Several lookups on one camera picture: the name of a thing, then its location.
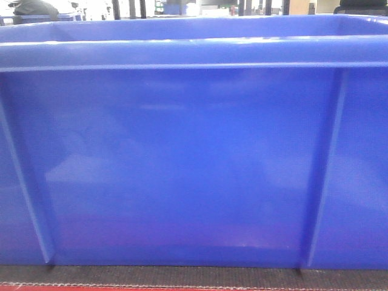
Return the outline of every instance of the plastic bin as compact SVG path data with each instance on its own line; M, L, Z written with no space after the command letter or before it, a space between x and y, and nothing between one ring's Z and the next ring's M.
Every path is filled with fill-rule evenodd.
M0 263L388 269L387 34L0 28Z
M18 17L21 19L21 24L38 23L52 21L50 15L18 15L18 16L0 16L0 26L4 26L4 19L13 19ZM58 21L80 21L79 13L63 13L58 15Z
M163 3L165 15L186 15L187 5L175 3Z

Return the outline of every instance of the black pole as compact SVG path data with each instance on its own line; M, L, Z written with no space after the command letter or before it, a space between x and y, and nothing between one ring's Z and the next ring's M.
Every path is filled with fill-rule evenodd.
M135 0L129 0L129 18L136 18Z
M272 15L272 0L266 0L266 15Z
M147 18L146 0L140 0L140 15L143 19Z
M245 10L245 15L252 15L252 0L247 0L247 8Z
M182 0L179 0L179 15L183 14Z
M244 16L245 0L239 0L238 3L238 16Z
M119 0L112 0L112 6L113 6L113 14L115 16L115 20L120 20L120 5Z
M290 14L290 0L283 0L283 15Z

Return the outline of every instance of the metal rack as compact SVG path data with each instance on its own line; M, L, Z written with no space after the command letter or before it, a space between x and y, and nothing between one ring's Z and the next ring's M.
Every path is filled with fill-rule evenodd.
M113 12L115 16L115 20L120 20L120 7L118 0L112 0ZM135 12L135 2L134 0L129 0L129 9L130 9L130 18L136 18ZM238 4L238 16L250 15L250 11L252 10L252 0L239 0ZM272 0L266 0L266 12L265 15L272 14ZM290 0L283 0L283 15L290 14ZM147 18L146 12L146 0L140 0L140 15L141 18Z

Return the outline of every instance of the crate lip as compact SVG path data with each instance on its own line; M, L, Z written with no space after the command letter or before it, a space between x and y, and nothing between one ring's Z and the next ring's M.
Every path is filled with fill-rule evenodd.
M0 72L388 67L386 47L388 35L10 42L0 43L0 54L18 57L1 58Z
M362 35L388 35L388 17L383 16L369 16L369 15L289 15L289 16L245 16L245 17L222 17L222 18L166 18L166 19L160 19L160 18L152 18L152 19L128 19L128 20L121 20L121 21L55 21L55 22L35 22L35 23L26 23L26 24L20 24L20 25L8 25L3 26L0 28L0 43L6 43L6 42L36 42L34 39L29 40L23 39L23 38L12 38L11 35L17 35L18 33L21 33L21 35L29 34L34 35L38 30L45 31L45 34L50 35L47 39L48 41L61 41L61 42L71 42L72 40L66 40L63 39L63 37L70 32L70 35L77 34L78 31L81 30L87 30L90 32L94 32L91 35L86 35L84 40L79 41L106 41L107 39L110 39L112 41L117 40L125 40L124 36L105 36L103 34L103 37L96 37L95 33L98 32L99 29L104 27L104 29L108 29L105 33L108 33L109 31L113 30L131 30L137 31L139 30L138 35L133 35L133 33L130 33L130 36L128 36L128 40L135 41L135 40L146 40L146 41L152 41L154 39L157 40L163 40L169 37L169 33L164 32L162 33L162 36L155 36L155 33L147 34L147 31L150 27L154 27L155 25L158 25L158 23L163 22L163 28L167 29L169 27L179 27L181 26L180 30L182 29L190 29L193 25L194 27L197 27L198 29L204 29L207 26L211 27L215 25L215 27L219 30L221 27L226 25L226 27L239 27L241 25L242 29L247 29L247 27L250 27L251 25L266 25L268 27L271 25L277 25L278 27L282 27L282 25L287 25L287 23L293 23L293 21L296 21L296 27L291 30L288 28L286 29L287 33L289 33L288 36L282 36L278 35L278 30L275 30L273 35L265 34L266 38L270 37L292 37L292 36L300 36L300 37L308 37L308 38L317 38L322 36L322 33L315 33L315 32L304 32L304 30L298 30L301 25L306 23L306 25L309 25L310 23L320 24L324 23L328 26L339 26L341 28L342 25L349 25L352 24L352 21L356 21L355 23L358 25L368 25L369 27L373 27L373 25L376 25L376 30L371 30L370 32L364 32L364 33L355 33L355 32L331 32L328 31L326 35L332 35L336 36L338 38L343 36L362 36ZM60 37L56 37L55 33L60 33ZM183 39L207 39L207 38L241 38L241 35L239 33L236 34L236 31L232 33L232 35L225 35L221 33L221 35L218 35L217 33L215 35L212 35L212 33L204 33L203 36L196 32L194 33L194 36L185 37L185 33L182 33L182 31L178 32L178 35L174 35L174 31L172 31L172 35L170 36L170 39L172 40L183 40ZM259 38L260 35L256 35L255 33L248 33L248 37L253 38Z

